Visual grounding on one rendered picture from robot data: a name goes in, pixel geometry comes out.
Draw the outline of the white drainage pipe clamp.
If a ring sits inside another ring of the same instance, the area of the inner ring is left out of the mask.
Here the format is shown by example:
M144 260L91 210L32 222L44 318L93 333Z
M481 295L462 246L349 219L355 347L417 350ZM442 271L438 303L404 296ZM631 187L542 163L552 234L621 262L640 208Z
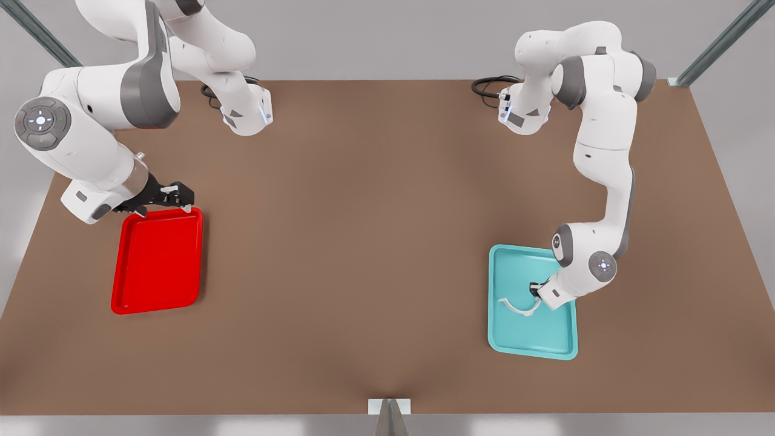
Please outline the white drainage pipe clamp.
M523 315L523 317L531 317L534 315L541 306L544 305L544 301L535 296L529 296L527 298L498 298L493 302L495 308L501 308L509 310L512 314Z

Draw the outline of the teal rectangular tray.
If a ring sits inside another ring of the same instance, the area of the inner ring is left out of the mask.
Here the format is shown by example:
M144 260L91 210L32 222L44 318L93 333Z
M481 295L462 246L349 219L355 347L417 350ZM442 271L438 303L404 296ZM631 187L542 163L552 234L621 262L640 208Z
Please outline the teal rectangular tray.
M495 308L502 297L527 298L531 282L542 283L559 270L551 250L495 245L488 254L487 338L493 350L535 358L572 360L578 355L575 303L556 310L545 304L531 317Z

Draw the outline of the red rectangular tray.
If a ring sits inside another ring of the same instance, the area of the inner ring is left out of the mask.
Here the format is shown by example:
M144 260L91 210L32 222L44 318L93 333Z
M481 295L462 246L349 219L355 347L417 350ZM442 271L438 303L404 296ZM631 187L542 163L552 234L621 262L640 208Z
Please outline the red rectangular tray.
M196 207L133 214L122 224L111 309L140 314L199 297L204 213Z

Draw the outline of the silver frame post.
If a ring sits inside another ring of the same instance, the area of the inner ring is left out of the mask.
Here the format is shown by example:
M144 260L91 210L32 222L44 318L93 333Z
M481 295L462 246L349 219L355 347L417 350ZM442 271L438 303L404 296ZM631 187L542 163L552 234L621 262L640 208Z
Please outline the silver frame post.
M678 77L667 78L667 84L671 87L691 86L774 6L775 0L751 0L733 22Z
M375 436L410 436L404 422L411 414L410 399L369 399L368 414L377 415Z
M83 64L61 44L46 25L28 10L21 0L0 0L3 9L34 41L38 42L62 67L82 67Z

